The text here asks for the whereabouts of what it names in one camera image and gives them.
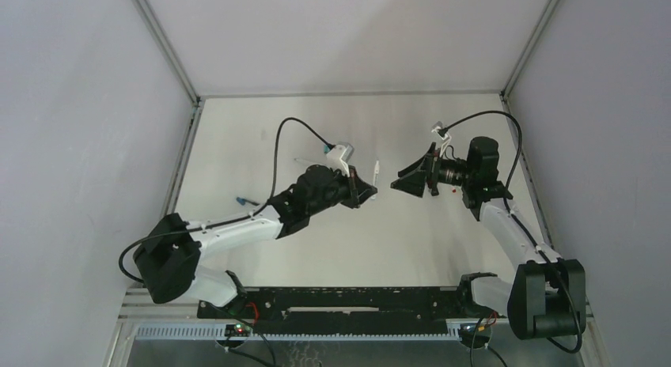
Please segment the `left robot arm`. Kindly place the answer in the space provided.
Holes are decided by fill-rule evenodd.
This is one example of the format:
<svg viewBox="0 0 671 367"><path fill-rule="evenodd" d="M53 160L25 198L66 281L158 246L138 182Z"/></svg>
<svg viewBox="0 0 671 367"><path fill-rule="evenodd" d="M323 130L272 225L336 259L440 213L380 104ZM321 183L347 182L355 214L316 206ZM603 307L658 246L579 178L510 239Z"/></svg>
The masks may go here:
<svg viewBox="0 0 671 367"><path fill-rule="evenodd" d="M377 194L355 167L348 175L311 165L285 191L242 218L185 221L164 216L138 242L132 259L153 303L163 305L192 297L217 307L231 305L245 293L232 271L205 266L206 259L247 244L278 240L304 228L312 216L337 205L358 209Z"/></svg>

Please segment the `white pen blue end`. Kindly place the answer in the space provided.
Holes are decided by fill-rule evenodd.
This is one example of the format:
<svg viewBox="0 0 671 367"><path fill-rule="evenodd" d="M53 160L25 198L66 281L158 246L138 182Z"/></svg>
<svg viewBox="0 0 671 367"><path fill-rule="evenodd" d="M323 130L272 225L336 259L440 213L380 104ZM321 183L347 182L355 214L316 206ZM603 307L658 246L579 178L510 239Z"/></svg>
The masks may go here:
<svg viewBox="0 0 671 367"><path fill-rule="evenodd" d="M375 200L377 197L377 185L378 185L378 180L379 180L379 174L380 174L380 161L379 159L376 160L374 169L373 169L373 177L372 177L372 183L371 185L376 188L376 193L371 195L370 200Z"/></svg>

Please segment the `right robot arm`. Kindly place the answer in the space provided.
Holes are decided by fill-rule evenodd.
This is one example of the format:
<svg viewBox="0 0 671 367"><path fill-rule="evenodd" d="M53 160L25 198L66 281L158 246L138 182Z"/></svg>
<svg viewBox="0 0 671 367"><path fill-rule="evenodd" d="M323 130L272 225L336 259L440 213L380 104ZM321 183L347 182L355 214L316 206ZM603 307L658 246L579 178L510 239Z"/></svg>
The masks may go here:
<svg viewBox="0 0 671 367"><path fill-rule="evenodd" d="M438 195L438 187L459 187L474 218L498 241L511 265L514 280L494 273L464 275L457 288L471 316L496 312L506 317L521 340L581 335L586 329L586 273L576 259L565 259L535 240L515 210L513 196L499 180L499 144L475 137L465 159L440 155L436 145L401 170L392 189L423 197Z"/></svg>

